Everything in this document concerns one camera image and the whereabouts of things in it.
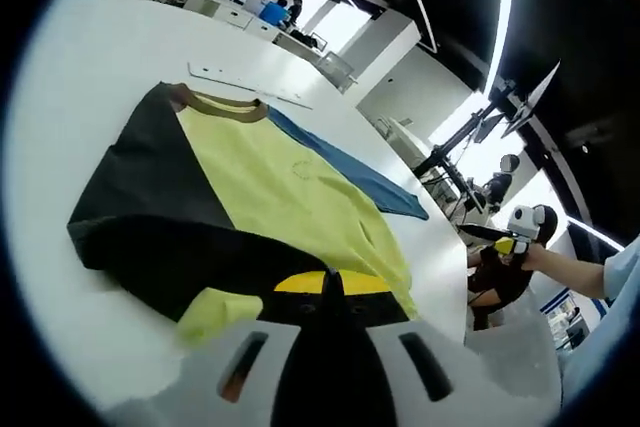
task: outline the white table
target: white table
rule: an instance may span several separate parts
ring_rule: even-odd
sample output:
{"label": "white table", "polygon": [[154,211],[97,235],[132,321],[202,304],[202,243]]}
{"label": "white table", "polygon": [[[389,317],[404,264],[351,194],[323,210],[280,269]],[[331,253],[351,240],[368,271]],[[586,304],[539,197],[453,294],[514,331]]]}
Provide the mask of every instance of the white table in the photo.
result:
{"label": "white table", "polygon": [[431,218],[385,214],[411,266],[420,313],[462,342],[465,249],[409,169],[310,64],[201,15],[143,0],[55,0],[36,29],[10,99],[5,137],[6,231],[15,273],[54,358],[87,399],[108,408],[152,395],[177,376],[174,324],[85,269],[66,223],[90,175],[137,102],[160,80],[249,99],[247,90],[189,76],[222,62],[246,85],[296,91],[305,105],[267,99],[417,193]]}

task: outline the white cabinet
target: white cabinet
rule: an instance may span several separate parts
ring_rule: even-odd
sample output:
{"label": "white cabinet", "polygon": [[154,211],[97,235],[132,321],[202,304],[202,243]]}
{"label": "white cabinet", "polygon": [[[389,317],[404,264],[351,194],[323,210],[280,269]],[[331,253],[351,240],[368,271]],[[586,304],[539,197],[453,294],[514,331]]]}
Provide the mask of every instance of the white cabinet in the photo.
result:
{"label": "white cabinet", "polygon": [[280,29],[261,21],[257,17],[251,19],[251,22],[249,22],[249,25],[247,25],[244,31],[268,42],[273,42],[278,33],[280,33]]}
{"label": "white cabinet", "polygon": [[252,15],[248,12],[244,12],[240,6],[236,9],[228,5],[220,5],[213,14],[213,18],[244,29],[249,24]]}

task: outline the white sleeve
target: white sleeve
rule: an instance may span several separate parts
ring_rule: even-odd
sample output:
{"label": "white sleeve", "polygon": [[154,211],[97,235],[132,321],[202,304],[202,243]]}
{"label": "white sleeve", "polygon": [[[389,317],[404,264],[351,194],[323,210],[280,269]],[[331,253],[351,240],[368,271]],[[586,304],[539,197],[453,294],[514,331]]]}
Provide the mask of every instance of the white sleeve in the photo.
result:
{"label": "white sleeve", "polygon": [[605,295],[612,300],[618,297],[636,267],[640,267],[640,237],[604,263]]}

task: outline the table surface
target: table surface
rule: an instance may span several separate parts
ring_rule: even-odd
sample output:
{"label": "table surface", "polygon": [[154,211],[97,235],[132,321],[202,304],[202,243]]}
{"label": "table surface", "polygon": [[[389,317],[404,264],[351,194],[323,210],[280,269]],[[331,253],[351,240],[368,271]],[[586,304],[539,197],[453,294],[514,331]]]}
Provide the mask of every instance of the table surface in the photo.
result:
{"label": "table surface", "polygon": [[375,129],[309,63],[200,14],[144,0],[55,0],[34,31],[10,99],[5,226],[16,279],[53,358],[100,409],[176,379],[174,324],[85,269],[66,224],[91,174],[158,81],[237,99],[255,93],[190,77],[225,65],[293,121],[416,193],[428,221],[384,214],[410,265],[419,312],[462,342],[466,253],[435,202]]}

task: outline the black ceiling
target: black ceiling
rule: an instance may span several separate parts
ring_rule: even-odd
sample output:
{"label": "black ceiling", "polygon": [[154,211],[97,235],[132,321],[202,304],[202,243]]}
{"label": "black ceiling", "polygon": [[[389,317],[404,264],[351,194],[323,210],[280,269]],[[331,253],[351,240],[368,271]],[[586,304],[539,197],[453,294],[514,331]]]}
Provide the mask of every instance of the black ceiling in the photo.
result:
{"label": "black ceiling", "polygon": [[[426,34],[415,0],[385,1]],[[461,44],[488,63],[499,0],[424,3],[440,44],[434,57],[471,88],[480,87],[482,75],[451,44]],[[533,85],[562,59],[537,115],[569,161],[594,224],[622,241],[640,230],[638,6],[640,0],[513,0],[499,72]],[[426,35],[424,42],[429,43]],[[563,200],[577,214],[572,201]]]}

